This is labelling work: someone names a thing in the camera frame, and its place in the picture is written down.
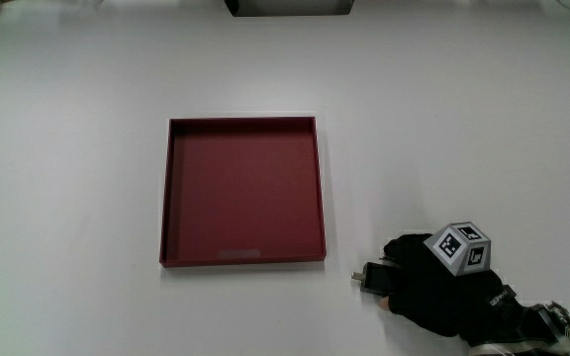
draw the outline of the fiducial marker cube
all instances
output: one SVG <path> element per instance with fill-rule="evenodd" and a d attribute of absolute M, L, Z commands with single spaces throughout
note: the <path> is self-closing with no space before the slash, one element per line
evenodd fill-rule
<path fill-rule="evenodd" d="M 491 243 L 472 222 L 448 224 L 424 241 L 454 276 L 489 270 Z"/>

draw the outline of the white cube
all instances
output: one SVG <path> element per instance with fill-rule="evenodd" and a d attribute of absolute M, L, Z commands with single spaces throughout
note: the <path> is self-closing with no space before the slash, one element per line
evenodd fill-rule
<path fill-rule="evenodd" d="M 490 239 L 472 222 L 447 225 L 424 241 L 454 276 L 490 269 Z"/>

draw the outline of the square tray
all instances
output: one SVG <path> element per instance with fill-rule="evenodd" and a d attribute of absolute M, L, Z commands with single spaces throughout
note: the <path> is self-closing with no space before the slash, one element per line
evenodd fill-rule
<path fill-rule="evenodd" d="M 164 267 L 326 254 L 315 118 L 170 121 Z"/>

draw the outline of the white surface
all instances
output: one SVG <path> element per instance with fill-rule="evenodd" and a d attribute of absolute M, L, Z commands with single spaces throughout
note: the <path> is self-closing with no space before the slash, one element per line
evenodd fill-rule
<path fill-rule="evenodd" d="M 451 222 L 521 301 L 570 310 L 570 11 L 92 4 L 0 13 L 0 355 L 463 355 L 349 280 Z M 264 111 L 324 120 L 327 260 L 161 270 L 166 121 Z"/>

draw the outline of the tray rim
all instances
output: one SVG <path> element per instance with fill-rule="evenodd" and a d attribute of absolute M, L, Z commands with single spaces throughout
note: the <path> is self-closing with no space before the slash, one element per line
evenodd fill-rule
<path fill-rule="evenodd" d="M 251 257 L 239 259 L 203 259 L 203 260 L 168 260 L 166 259 L 166 244 L 167 244 L 167 223 L 168 214 L 170 211 L 170 181 L 172 175 L 172 166 L 174 159 L 174 140 L 173 140 L 173 127 L 184 124 L 197 124 L 205 121 L 210 122 L 259 122 L 267 120 L 298 120 L 307 121 L 310 124 L 312 134 L 312 143 L 314 150 L 314 168 L 316 171 L 316 194 L 317 205 L 320 222 L 320 254 L 306 254 L 295 256 L 281 256 L 281 257 Z M 216 266 L 216 265 L 236 265 L 236 264 L 258 264 L 258 263 L 283 263 L 283 262 L 310 262 L 310 261 L 323 261 L 327 257 L 327 243 L 325 237 L 325 220 L 323 211 L 323 190 L 322 179 L 319 159 L 319 145 L 318 145 L 318 132 L 317 120 L 315 116 L 270 116 L 270 117 L 214 117 L 214 118 L 185 118 L 185 119 L 169 119 L 168 121 L 168 145 L 166 148 L 166 171 L 164 174 L 164 192 L 163 192 L 163 208 L 162 208 L 162 227 L 161 227 L 161 241 L 159 249 L 159 263 L 164 267 L 189 267 L 189 266 Z"/>

